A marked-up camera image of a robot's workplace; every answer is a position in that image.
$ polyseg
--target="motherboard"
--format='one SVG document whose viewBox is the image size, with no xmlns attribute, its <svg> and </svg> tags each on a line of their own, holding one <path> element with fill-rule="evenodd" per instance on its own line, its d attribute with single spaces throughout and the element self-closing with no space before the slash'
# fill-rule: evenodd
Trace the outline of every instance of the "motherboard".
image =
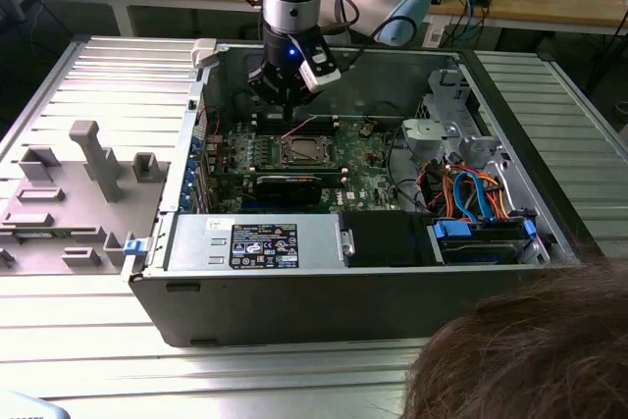
<svg viewBox="0 0 628 419">
<path fill-rule="evenodd" d="M 391 133 L 373 121 L 238 123 L 209 144 L 211 213 L 338 213 L 398 209 L 386 159 Z"/>
</svg>

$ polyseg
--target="gray plastic part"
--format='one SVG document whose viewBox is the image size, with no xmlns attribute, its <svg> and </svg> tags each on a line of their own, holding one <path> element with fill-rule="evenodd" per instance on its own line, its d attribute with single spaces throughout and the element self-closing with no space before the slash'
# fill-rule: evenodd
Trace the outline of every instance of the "gray plastic part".
<svg viewBox="0 0 628 419">
<path fill-rule="evenodd" d="M 94 121 L 76 120 L 70 128 L 70 139 L 82 149 L 91 174 L 98 183 L 105 199 L 113 203 L 121 198 L 122 191 L 107 163 L 105 151 L 98 142 L 98 130 L 98 124 Z"/>
<path fill-rule="evenodd" d="M 17 198 L 22 203 L 42 202 L 42 201 L 61 201 L 66 197 L 66 194 L 58 186 L 51 187 L 39 187 L 39 188 L 24 188 L 18 191 Z"/>
<path fill-rule="evenodd" d="M 103 150 L 105 151 L 105 160 L 107 161 L 107 164 L 109 165 L 109 169 L 111 169 L 111 172 L 113 173 L 114 177 L 117 179 L 120 176 L 122 167 L 118 163 L 118 159 L 116 159 L 114 150 L 111 147 L 103 147 Z M 94 177 L 93 173 L 91 172 L 91 168 L 89 167 L 89 164 L 85 163 L 83 165 L 85 166 L 85 171 L 89 175 L 89 178 L 95 181 L 96 177 Z"/>
<path fill-rule="evenodd" d="M 0 232 L 0 244 L 20 244 L 22 240 L 13 231 Z"/>
<path fill-rule="evenodd" d="M 89 179 L 82 162 L 62 162 L 59 167 L 48 168 L 55 185 L 61 187 L 66 197 L 61 201 L 33 201 L 23 203 L 17 195 L 23 189 L 39 188 L 22 180 L 14 196 L 0 212 L 0 223 L 7 213 L 49 213 L 53 226 L 47 228 L 13 228 L 0 224 L 0 247 L 13 255 L 16 263 L 11 273 L 16 275 L 61 274 L 116 274 L 121 266 L 111 260 L 103 248 L 103 241 L 76 242 L 71 232 L 93 230 L 102 227 L 106 234 L 113 233 L 124 246 L 127 234 L 137 237 L 150 236 L 153 220 L 159 207 L 159 197 L 164 183 L 137 183 L 131 162 L 121 162 L 118 185 L 125 196 L 117 203 L 108 203 L 100 196 L 98 184 Z M 169 164 L 160 161 L 164 173 Z M 70 267 L 62 260 L 64 248 L 91 246 L 100 256 L 98 266 Z"/>
<path fill-rule="evenodd" d="M 66 247 L 61 256 L 70 267 L 100 265 L 100 257 L 92 247 Z"/>
<path fill-rule="evenodd" d="M 54 218 L 50 213 L 7 213 L 2 225 L 15 228 L 42 228 L 52 226 Z"/>
<path fill-rule="evenodd" d="M 11 255 L 7 249 L 0 248 L 0 262 L 4 263 L 8 269 L 11 268 L 13 263 L 16 261 L 16 258 Z"/>
<path fill-rule="evenodd" d="M 120 243 L 116 239 L 113 233 L 108 233 L 105 243 L 102 246 L 105 251 L 105 255 L 109 258 L 109 261 L 116 267 L 122 267 L 125 264 L 125 250 L 120 246 Z"/>
<path fill-rule="evenodd" d="M 133 158 L 133 172 L 138 183 L 161 182 L 164 173 L 159 169 L 159 163 L 152 152 L 138 152 Z"/>
<path fill-rule="evenodd" d="M 46 182 L 51 183 L 52 178 L 48 171 L 46 171 L 46 166 L 44 166 L 41 162 L 19 162 L 22 171 L 27 179 L 31 182 Z"/>
<path fill-rule="evenodd" d="M 105 240 L 105 237 L 107 237 L 107 233 L 105 233 L 105 230 L 103 230 L 102 227 L 99 226 L 98 228 L 94 228 L 92 231 L 72 231 L 70 233 L 70 236 L 72 236 L 72 239 L 74 239 L 76 242 L 92 243 L 103 242 Z"/>
<path fill-rule="evenodd" d="M 46 168 L 59 166 L 59 161 L 49 147 L 30 146 L 18 165 L 29 181 L 50 183 L 52 177 Z"/>
</svg>

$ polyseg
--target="table leg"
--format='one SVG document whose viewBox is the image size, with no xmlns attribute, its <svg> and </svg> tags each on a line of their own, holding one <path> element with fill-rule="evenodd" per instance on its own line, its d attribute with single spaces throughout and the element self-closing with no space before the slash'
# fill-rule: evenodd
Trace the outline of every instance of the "table leg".
<svg viewBox="0 0 628 419">
<path fill-rule="evenodd" d="M 445 33 L 445 27 L 451 23 L 451 15 L 434 15 L 428 20 L 429 26 L 423 39 L 424 48 L 438 48 Z"/>
<path fill-rule="evenodd" d="M 20 0 L 0 0 L 0 7 L 2 7 L 15 22 L 23 22 L 26 19 L 22 6 L 20 5 Z"/>
<path fill-rule="evenodd" d="M 109 5 L 114 11 L 120 36 L 136 36 L 135 27 L 129 12 L 129 4 L 127 2 L 123 2 L 122 0 L 115 0 Z"/>
</svg>

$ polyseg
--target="blue latch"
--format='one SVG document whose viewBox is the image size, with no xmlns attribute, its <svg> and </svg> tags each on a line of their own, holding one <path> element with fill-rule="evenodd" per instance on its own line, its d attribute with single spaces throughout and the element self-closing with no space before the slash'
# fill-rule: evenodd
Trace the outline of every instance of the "blue latch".
<svg viewBox="0 0 628 419">
<path fill-rule="evenodd" d="M 437 239 L 448 237 L 471 237 L 471 229 L 466 221 L 439 220 L 434 225 L 434 234 Z"/>
<path fill-rule="evenodd" d="M 534 226 L 534 222 L 532 220 L 524 221 L 523 227 L 526 229 L 529 237 L 534 237 L 537 235 L 537 227 Z"/>
<path fill-rule="evenodd" d="M 129 239 L 125 242 L 125 255 L 146 255 L 150 249 L 150 237 L 145 239 Z"/>
</svg>

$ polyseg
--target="blue cable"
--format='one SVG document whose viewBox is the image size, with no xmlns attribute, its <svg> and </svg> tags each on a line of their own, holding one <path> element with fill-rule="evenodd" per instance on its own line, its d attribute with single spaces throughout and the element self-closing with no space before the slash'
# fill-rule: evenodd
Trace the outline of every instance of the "blue cable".
<svg viewBox="0 0 628 419">
<path fill-rule="evenodd" d="M 486 219 L 494 218 L 495 215 L 493 214 L 493 211 L 491 211 L 491 207 L 487 203 L 487 200 L 484 198 L 484 188 L 482 187 L 482 182 L 480 181 L 478 176 L 476 176 L 475 174 L 471 174 L 470 172 L 461 172 L 456 176 L 455 180 L 453 181 L 453 201 L 455 202 L 455 206 L 457 206 L 458 210 L 464 213 L 465 216 L 469 218 L 472 223 L 477 222 L 475 216 L 473 216 L 473 213 L 471 213 L 464 207 L 464 205 L 462 204 L 462 200 L 460 199 L 460 184 L 462 183 L 462 178 L 464 176 L 471 177 L 473 183 L 475 184 L 475 191 L 478 194 L 478 205 L 480 206 L 480 212 L 482 213 L 482 216 Z"/>
<path fill-rule="evenodd" d="M 460 37 L 460 42 L 458 43 L 458 48 L 464 46 L 464 42 L 467 40 L 467 33 L 471 28 L 471 20 L 473 20 L 473 10 L 471 9 L 471 0 L 465 0 L 467 3 L 467 13 L 469 14 L 469 18 L 467 19 L 467 25 L 464 26 L 464 31 L 462 32 L 462 36 Z"/>
</svg>

